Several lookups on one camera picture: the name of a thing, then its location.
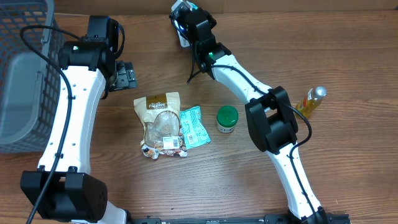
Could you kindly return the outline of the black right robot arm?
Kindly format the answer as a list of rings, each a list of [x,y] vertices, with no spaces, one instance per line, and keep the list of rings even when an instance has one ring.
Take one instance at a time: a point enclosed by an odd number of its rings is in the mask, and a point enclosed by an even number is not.
[[[320,201],[303,169],[295,115],[287,92],[271,88],[247,72],[236,57],[212,34],[216,20],[190,1],[177,0],[169,15],[178,34],[186,39],[202,73],[228,87],[244,104],[254,145],[272,160],[284,187],[290,223],[328,223]]]

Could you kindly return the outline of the yellow dish soap bottle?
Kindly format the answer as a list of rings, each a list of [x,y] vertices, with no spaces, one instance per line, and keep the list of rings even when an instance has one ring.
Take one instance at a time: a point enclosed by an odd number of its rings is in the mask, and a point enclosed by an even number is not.
[[[326,96],[327,90],[324,86],[311,88],[304,98],[296,105],[295,109],[304,117],[309,118],[311,113],[322,103]]]

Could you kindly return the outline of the brown snack pouch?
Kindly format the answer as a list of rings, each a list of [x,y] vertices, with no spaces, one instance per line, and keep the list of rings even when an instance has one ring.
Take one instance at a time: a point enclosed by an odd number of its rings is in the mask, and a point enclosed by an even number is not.
[[[144,128],[141,151],[146,157],[187,157],[180,120],[179,93],[162,93],[135,99],[134,111]]]

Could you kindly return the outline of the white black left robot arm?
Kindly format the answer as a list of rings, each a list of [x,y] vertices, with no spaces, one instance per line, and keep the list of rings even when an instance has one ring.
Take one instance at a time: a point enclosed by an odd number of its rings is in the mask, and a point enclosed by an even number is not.
[[[90,175],[90,144],[99,100],[114,83],[116,57],[105,42],[68,41],[55,69],[61,80],[50,139],[36,171],[25,171],[21,190],[34,206],[28,222],[132,223],[108,200],[104,182]]]

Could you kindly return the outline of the teal snack packet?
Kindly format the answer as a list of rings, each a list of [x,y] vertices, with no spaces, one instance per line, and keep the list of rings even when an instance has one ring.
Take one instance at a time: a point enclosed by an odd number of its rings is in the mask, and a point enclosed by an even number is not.
[[[210,136],[202,124],[200,106],[181,111],[180,121],[187,150],[211,142]]]

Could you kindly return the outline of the green tissue canister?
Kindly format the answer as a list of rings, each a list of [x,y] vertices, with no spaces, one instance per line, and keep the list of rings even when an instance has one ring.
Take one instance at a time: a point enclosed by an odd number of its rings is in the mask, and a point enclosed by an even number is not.
[[[239,119],[239,113],[233,106],[222,106],[216,115],[216,127],[222,133],[231,133]]]

